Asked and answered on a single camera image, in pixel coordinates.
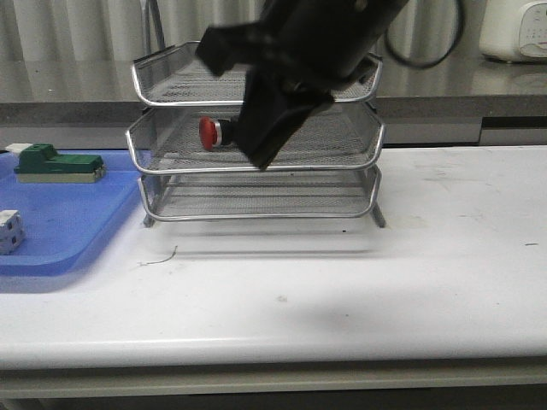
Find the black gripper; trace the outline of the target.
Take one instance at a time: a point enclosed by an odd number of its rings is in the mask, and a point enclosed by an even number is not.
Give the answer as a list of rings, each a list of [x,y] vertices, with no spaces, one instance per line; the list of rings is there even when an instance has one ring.
[[[368,76],[374,1],[272,1],[258,20],[206,29],[196,55],[220,77],[238,64],[260,68],[245,75],[244,102],[234,140],[255,167],[266,170],[310,115],[330,108],[330,92],[283,92],[279,80],[343,90]]]

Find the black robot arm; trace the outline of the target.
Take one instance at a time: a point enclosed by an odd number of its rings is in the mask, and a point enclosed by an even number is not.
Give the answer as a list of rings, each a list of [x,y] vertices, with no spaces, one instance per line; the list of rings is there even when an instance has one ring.
[[[372,74],[368,52],[405,4],[267,1],[256,21],[206,29],[196,54],[213,75],[248,68],[232,137],[254,167],[266,169],[334,92]]]

